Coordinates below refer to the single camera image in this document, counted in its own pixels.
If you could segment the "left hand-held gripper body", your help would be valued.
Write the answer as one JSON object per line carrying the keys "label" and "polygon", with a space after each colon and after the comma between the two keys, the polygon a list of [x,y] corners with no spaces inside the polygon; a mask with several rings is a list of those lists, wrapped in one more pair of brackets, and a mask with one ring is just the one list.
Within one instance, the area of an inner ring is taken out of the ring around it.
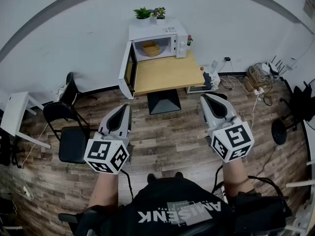
{"label": "left hand-held gripper body", "polygon": [[133,148],[128,137],[96,132],[88,140],[84,160],[96,172],[118,174],[131,162]]}

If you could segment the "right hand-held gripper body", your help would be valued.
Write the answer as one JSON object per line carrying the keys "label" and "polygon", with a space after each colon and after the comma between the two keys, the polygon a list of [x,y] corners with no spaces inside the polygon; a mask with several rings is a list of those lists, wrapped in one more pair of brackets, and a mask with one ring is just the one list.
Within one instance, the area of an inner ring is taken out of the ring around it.
{"label": "right hand-held gripper body", "polygon": [[245,157],[254,145],[254,138],[246,121],[240,118],[208,121],[208,144],[223,162]]}

